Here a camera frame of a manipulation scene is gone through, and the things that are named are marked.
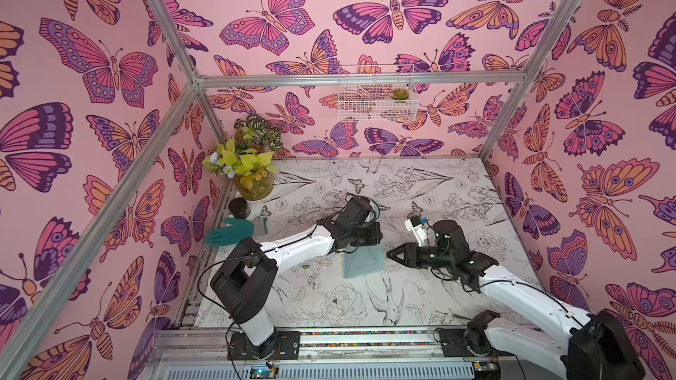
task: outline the pink butterfly wallpaper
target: pink butterfly wallpaper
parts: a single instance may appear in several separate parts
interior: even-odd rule
[[[539,77],[522,103],[519,156],[499,147],[489,159],[543,284],[576,306],[612,310],[647,378],[657,379],[676,376],[676,15],[668,1],[583,0],[570,46],[548,60],[557,76]]]

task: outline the table surface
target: table surface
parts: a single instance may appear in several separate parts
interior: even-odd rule
[[[494,257],[512,273],[541,287],[528,256],[476,158],[380,160],[282,160],[275,189],[250,202],[250,219],[267,218],[268,234],[284,238],[340,210],[348,193],[374,199],[381,207],[384,251],[415,241],[403,222],[422,215],[430,224],[452,219],[461,226],[470,249]],[[217,260],[232,246],[221,247]],[[312,258],[280,273],[266,302],[278,327],[370,327],[464,324],[491,309],[516,323],[528,323],[507,306],[485,295],[467,293],[456,282],[435,278],[429,270],[401,266],[388,258],[384,270],[343,278],[346,254]],[[214,298],[208,288],[207,295]],[[196,327],[227,327],[228,315],[203,300]]]

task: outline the metal rail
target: metal rail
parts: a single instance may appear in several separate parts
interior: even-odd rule
[[[547,27],[545,28],[542,37],[537,42],[535,50],[528,59],[528,63],[525,67],[526,76],[524,80],[519,82],[512,89],[512,93],[507,98],[507,101],[502,107],[502,111],[498,114],[491,131],[488,132],[488,137],[486,137],[486,140],[483,142],[481,151],[478,154],[482,160],[486,160],[495,147],[497,139],[502,135],[502,132],[511,120],[512,115],[523,101],[523,98],[528,92],[528,88],[537,76],[537,72],[540,67],[542,67],[542,64],[545,63],[547,55],[549,55],[556,40],[566,27],[572,13],[574,13],[575,9],[579,6],[580,1],[582,0],[561,0],[559,2],[556,11],[547,23]]]

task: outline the pink wall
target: pink wall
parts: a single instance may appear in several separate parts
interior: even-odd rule
[[[95,1],[66,0],[64,5],[63,0],[6,0],[2,4],[0,241],[4,252],[0,256],[0,348],[91,222],[100,199],[127,169],[124,157],[137,155],[137,149],[127,147],[129,143],[116,144],[115,140],[124,142],[127,135],[138,134],[143,145],[171,105],[170,78],[175,82],[174,94],[185,85],[177,65],[168,65],[165,48],[148,45],[151,20],[142,0],[102,0],[100,7],[95,6],[101,9],[98,14],[88,4]],[[63,41],[72,44],[63,46]],[[116,66],[108,61],[109,51],[117,56]],[[113,75],[117,70],[122,79],[119,89]],[[199,140],[206,151],[214,144],[214,136],[204,122],[201,124]],[[105,134],[110,127],[115,129],[114,138]],[[195,154],[200,152],[192,131],[185,127],[172,137],[170,146],[179,154],[185,148],[188,157],[193,149]],[[114,156],[118,156],[117,165]],[[163,251],[170,253],[176,272],[182,273],[178,289],[183,292],[187,286],[190,267],[186,264],[198,252],[198,245],[193,244],[181,255],[177,246],[162,236],[161,226],[171,216],[190,212],[199,199],[209,196],[210,179],[205,174],[198,194],[189,192],[186,200],[173,180],[174,168],[167,151],[159,157],[162,164],[155,164],[149,183],[139,189],[143,194],[152,182],[164,181],[163,205],[152,219],[154,227],[150,219],[143,221],[151,234],[132,230],[123,235],[126,242],[119,243],[105,261],[99,262],[102,249],[52,332],[76,321],[88,324],[96,316],[99,300],[108,305],[124,271],[139,257],[144,261],[138,285],[139,296],[143,297],[138,318],[142,320],[129,323],[125,329],[112,328],[111,318],[107,321],[106,329],[115,344],[114,363],[102,359],[98,351],[88,354],[89,342],[81,339],[90,334],[89,327],[68,327],[57,335],[50,334],[39,349],[54,353],[55,348],[50,347],[72,345],[68,348],[70,355],[80,360],[87,378],[127,376],[151,300],[156,305],[152,290]],[[101,183],[90,189],[97,179],[106,186]],[[140,218],[136,220],[134,226],[140,228]],[[165,301],[170,311],[164,317],[171,318],[179,300]],[[117,309],[127,310],[127,304],[120,304],[112,318],[118,321]],[[78,337],[77,344],[68,342]],[[111,370],[119,371],[110,375]],[[61,371],[55,378],[68,376]]]
[[[518,133],[506,133],[519,156],[496,147],[489,162],[543,284],[592,312],[614,311],[658,379],[676,375],[671,1],[583,0],[567,53],[549,60],[542,82],[556,85],[556,74],[565,81],[540,100],[526,97]],[[603,25],[606,9],[623,15]],[[571,50],[578,36],[596,52]],[[525,214],[517,183],[530,204]]]

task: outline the white wire basket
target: white wire basket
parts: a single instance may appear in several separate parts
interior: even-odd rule
[[[380,67],[391,66],[395,70],[396,64],[381,64]],[[392,72],[396,79],[392,84],[377,84],[373,65],[342,65],[338,75],[338,119],[342,121],[352,118],[357,121],[396,121],[410,122],[415,119],[418,110],[418,93],[412,82],[411,72]],[[350,82],[346,72],[359,74],[373,74],[373,81],[359,80]],[[406,89],[408,99],[393,100],[395,89]]]

